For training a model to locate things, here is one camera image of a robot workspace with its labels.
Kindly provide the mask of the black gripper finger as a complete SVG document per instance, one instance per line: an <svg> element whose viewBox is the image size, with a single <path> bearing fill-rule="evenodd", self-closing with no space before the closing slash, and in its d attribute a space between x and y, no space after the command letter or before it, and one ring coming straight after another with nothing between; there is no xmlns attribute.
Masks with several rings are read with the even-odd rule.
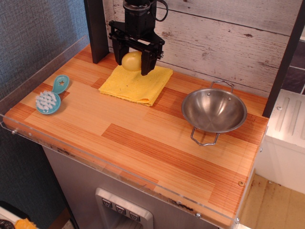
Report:
<svg viewBox="0 0 305 229"><path fill-rule="evenodd" d="M129 52L128 42L128 40L112 40L115 60L119 65L122 65L123 57Z"/></svg>
<svg viewBox="0 0 305 229"><path fill-rule="evenodd" d="M141 55L141 75L145 76L155 68L157 56L151 51L143 51Z"/></svg>

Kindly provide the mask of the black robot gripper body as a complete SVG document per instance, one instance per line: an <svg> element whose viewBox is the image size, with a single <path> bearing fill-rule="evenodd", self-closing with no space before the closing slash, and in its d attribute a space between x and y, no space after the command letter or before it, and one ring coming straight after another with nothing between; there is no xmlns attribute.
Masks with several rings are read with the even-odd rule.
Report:
<svg viewBox="0 0 305 229"><path fill-rule="evenodd" d="M138 12L135 10L125 11L125 22L111 21L110 39L128 40L129 48L138 51L151 51L157 59L163 56L165 41L155 32L156 9Z"/></svg>

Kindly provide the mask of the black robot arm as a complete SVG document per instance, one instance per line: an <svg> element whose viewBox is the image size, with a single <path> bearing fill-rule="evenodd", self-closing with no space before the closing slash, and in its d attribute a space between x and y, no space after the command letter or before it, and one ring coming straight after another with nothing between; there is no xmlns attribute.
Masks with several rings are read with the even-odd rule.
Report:
<svg viewBox="0 0 305 229"><path fill-rule="evenodd" d="M111 21L110 39L116 62L122 65L124 55L133 48L141 52L141 75L145 76L155 68L156 61L162 58L165 41L154 29L156 18L156 0L124 0L124 22Z"/></svg>

